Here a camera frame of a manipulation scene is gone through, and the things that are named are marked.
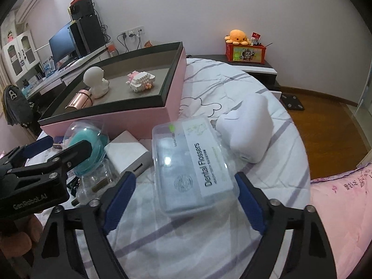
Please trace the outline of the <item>person's left hand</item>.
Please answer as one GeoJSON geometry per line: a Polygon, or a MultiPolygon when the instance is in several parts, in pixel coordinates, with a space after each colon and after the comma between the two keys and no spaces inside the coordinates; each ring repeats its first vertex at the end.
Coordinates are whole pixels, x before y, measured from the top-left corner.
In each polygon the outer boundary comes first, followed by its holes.
{"type": "Polygon", "coordinates": [[[8,232],[1,233],[1,252],[6,259],[23,256],[38,243],[42,232],[43,226],[34,214],[18,219],[8,232]]]}

